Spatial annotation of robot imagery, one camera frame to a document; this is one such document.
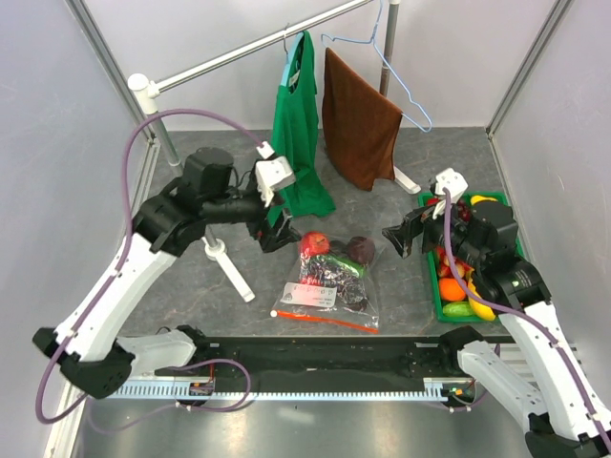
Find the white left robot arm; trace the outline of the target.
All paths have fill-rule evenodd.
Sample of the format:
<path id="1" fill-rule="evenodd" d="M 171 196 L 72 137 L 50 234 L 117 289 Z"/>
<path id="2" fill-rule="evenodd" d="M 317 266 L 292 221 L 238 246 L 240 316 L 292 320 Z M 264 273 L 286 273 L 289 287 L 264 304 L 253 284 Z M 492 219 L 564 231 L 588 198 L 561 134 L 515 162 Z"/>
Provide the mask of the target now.
<path id="1" fill-rule="evenodd" d="M 267 220 L 280 190 L 295 180 L 287 159 L 261 157 L 238 190 L 229 185 L 233 165 L 233 157 L 218 148 L 200 148 L 186 158 L 182 174 L 142 203 L 116 261 L 74 313 L 55 328 L 36 331 L 33 343 L 56 360 L 72 385 L 104 399 L 135 375 L 169 367 L 189 375 L 206 370 L 210 354 L 190 326 L 136 338 L 118 332 L 157 278 L 204 239 L 208 226 L 243 223 L 265 253 L 298 240 L 287 216 L 274 224 Z"/>

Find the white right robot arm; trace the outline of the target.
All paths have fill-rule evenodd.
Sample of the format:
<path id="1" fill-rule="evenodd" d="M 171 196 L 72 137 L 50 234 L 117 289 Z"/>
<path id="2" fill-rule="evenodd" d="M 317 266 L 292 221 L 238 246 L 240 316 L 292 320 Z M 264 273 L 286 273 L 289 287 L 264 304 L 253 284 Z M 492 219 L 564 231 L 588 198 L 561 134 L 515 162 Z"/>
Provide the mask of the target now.
<path id="1" fill-rule="evenodd" d="M 502 202 L 481 200 L 463 220 L 457 205 L 438 201 L 382 234 L 402 258 L 420 237 L 423 252 L 443 247 L 450 261 L 472 267 L 471 297 L 494 310 L 535 381 L 503 363 L 470 326 L 441 336 L 436 360 L 444 373 L 475 378 L 521 426 L 532 456 L 607 457 L 610 409 L 566 341 L 542 276 L 517 252 L 517 230 L 513 209 Z"/>

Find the green chili pepper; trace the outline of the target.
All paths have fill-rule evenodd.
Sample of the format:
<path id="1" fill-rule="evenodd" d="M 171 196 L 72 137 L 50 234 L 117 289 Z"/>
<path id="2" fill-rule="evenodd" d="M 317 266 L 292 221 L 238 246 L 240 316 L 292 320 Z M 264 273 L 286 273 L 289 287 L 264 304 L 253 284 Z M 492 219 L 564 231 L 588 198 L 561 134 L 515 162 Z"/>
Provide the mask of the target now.
<path id="1" fill-rule="evenodd" d="M 364 265 L 359 264 L 358 262 L 334 255 L 319 255 L 315 258 L 315 260 L 326 266 L 334 266 L 339 270 L 357 278 L 363 278 L 367 270 Z"/>

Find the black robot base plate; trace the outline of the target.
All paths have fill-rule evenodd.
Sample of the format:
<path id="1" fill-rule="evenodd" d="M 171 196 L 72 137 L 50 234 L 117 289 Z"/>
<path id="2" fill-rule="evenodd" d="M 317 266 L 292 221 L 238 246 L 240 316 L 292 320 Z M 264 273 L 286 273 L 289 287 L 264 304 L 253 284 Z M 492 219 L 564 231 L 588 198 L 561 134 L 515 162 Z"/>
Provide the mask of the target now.
<path id="1" fill-rule="evenodd" d="M 439 337 L 200 338 L 189 363 L 213 359 L 243 365 L 251 389 L 416 390 L 426 378 L 467 376 Z"/>

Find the dark purple mangosteen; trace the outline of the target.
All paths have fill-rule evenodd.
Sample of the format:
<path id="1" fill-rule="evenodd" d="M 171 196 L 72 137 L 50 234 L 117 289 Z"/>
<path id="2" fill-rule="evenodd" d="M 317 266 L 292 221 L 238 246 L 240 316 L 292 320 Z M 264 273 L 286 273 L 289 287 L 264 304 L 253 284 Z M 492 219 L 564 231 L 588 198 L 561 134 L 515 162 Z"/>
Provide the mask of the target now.
<path id="1" fill-rule="evenodd" d="M 352 237 L 347 244 L 346 253 L 350 260 L 361 265 L 370 265 L 376 254 L 375 242 L 369 237 Z"/>

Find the purple grape bunch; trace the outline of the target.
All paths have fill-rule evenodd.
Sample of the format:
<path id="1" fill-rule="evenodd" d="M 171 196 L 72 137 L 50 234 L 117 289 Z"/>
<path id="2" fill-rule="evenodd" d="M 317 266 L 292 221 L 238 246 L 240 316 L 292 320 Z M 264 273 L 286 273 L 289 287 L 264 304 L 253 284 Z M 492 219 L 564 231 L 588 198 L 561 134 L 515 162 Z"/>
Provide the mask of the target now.
<path id="1" fill-rule="evenodd" d="M 334 266 L 326 266 L 315 260 L 317 256 L 300 259 L 299 283 L 335 288 L 337 297 L 345 307 L 363 312 L 369 305 L 363 278 L 354 277 Z"/>

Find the clear zip top bag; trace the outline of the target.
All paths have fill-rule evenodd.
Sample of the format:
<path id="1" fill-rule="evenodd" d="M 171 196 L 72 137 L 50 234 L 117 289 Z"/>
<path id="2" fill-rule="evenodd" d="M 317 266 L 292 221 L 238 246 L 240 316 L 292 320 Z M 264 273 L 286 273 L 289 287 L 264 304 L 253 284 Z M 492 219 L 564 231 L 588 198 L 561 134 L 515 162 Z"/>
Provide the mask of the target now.
<path id="1" fill-rule="evenodd" d="M 371 236 L 305 233 L 270 316 L 378 333 L 380 313 L 372 269 L 383 251 L 381 242 Z"/>

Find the red apple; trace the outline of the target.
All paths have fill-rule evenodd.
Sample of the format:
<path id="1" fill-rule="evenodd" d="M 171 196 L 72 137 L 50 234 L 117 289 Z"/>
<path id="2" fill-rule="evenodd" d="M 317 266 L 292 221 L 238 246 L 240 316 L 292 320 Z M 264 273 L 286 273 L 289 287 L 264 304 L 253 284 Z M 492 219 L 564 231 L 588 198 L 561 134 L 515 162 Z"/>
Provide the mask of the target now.
<path id="1" fill-rule="evenodd" d="M 300 254 L 307 258 L 325 255 L 330 250 L 329 238 L 321 232 L 308 232 L 302 236 L 299 250 Z"/>

